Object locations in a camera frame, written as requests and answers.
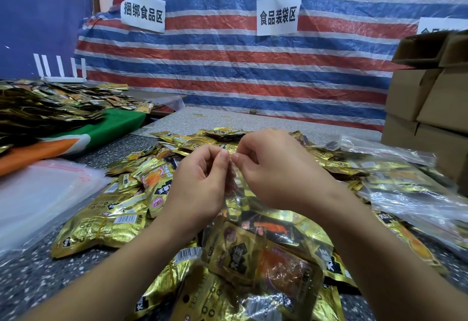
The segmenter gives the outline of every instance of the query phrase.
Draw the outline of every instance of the hand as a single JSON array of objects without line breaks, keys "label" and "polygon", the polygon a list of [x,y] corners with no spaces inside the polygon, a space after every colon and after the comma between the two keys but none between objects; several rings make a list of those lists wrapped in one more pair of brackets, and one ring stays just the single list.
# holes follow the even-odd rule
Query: hand
[{"label": "hand", "polygon": [[245,135],[232,161],[249,188],[274,209],[304,214],[303,205],[313,204],[314,214],[321,215],[326,213],[323,210],[328,208],[330,195],[346,191],[284,130],[266,129]]},{"label": "hand", "polygon": [[203,145],[185,157],[174,173],[166,204],[156,220],[192,239],[219,213],[225,193],[235,185],[229,152]]}]

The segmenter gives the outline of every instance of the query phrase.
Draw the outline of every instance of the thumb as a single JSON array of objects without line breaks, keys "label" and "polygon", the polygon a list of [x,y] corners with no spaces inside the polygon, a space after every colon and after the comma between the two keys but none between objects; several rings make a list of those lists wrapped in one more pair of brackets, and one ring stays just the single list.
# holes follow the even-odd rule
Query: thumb
[{"label": "thumb", "polygon": [[245,179],[249,179],[251,173],[257,168],[257,164],[250,159],[249,156],[243,153],[234,153],[231,157],[233,163],[241,170]]},{"label": "thumb", "polygon": [[221,150],[214,158],[208,179],[224,187],[229,161],[229,152],[227,150]]}]

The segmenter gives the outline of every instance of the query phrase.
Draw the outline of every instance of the granite table surface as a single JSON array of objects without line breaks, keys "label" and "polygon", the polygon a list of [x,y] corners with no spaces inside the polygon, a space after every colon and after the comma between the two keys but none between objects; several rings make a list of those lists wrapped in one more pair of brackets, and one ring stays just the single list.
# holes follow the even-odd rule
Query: granite table surface
[{"label": "granite table surface", "polygon": [[[358,129],[331,125],[321,126],[320,124],[291,122],[209,109],[185,108],[150,124],[149,127],[137,130],[133,135],[126,135],[94,152],[76,158],[75,161],[96,168],[104,168],[108,163],[124,158],[131,151],[142,150],[155,143],[156,139],[150,137],[149,132],[171,129],[182,134],[189,134],[196,132],[199,128],[212,128],[229,124],[234,127],[242,126],[245,130],[262,127],[300,129],[312,140],[319,140],[321,137],[323,139],[323,136],[326,136],[325,141],[330,141],[335,139],[339,133],[374,140],[380,138],[380,133],[369,130],[359,131]],[[56,227],[34,246],[21,254],[12,256],[3,265],[0,263],[0,320],[14,320],[21,316],[31,307],[58,293],[75,278],[86,273],[113,253],[112,249],[97,247],[60,260],[53,260],[50,257],[50,248],[60,229],[61,226]],[[418,234],[418,238],[450,271],[450,274],[446,276],[447,280],[458,289],[468,293],[468,263],[424,235]],[[341,292],[340,299],[345,318],[348,321],[372,321],[375,319],[365,298],[361,295]],[[168,320],[173,303],[174,298],[168,297],[141,320]]]}]

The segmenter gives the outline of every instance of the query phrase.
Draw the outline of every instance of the white paper sign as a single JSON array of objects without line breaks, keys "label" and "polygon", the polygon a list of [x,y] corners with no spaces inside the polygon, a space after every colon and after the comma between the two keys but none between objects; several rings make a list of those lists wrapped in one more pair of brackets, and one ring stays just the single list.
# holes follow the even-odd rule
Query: white paper sign
[{"label": "white paper sign", "polygon": [[120,5],[120,19],[132,27],[164,33],[166,1],[125,0]]},{"label": "white paper sign", "polygon": [[297,32],[302,0],[257,0],[257,35]]},{"label": "white paper sign", "polygon": [[466,30],[468,19],[457,18],[420,18],[417,34],[433,33],[442,30]]}]

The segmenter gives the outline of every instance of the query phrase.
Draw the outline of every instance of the red and blue striped tarp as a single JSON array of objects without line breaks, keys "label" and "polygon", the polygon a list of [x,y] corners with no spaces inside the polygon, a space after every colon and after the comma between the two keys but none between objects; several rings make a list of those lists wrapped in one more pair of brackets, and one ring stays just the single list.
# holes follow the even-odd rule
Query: red and blue striped tarp
[{"label": "red and blue striped tarp", "polygon": [[166,32],[88,19],[88,79],[181,93],[187,105],[381,130],[400,38],[420,17],[468,18],[468,0],[302,0],[298,31],[256,36],[257,0],[165,0]]}]

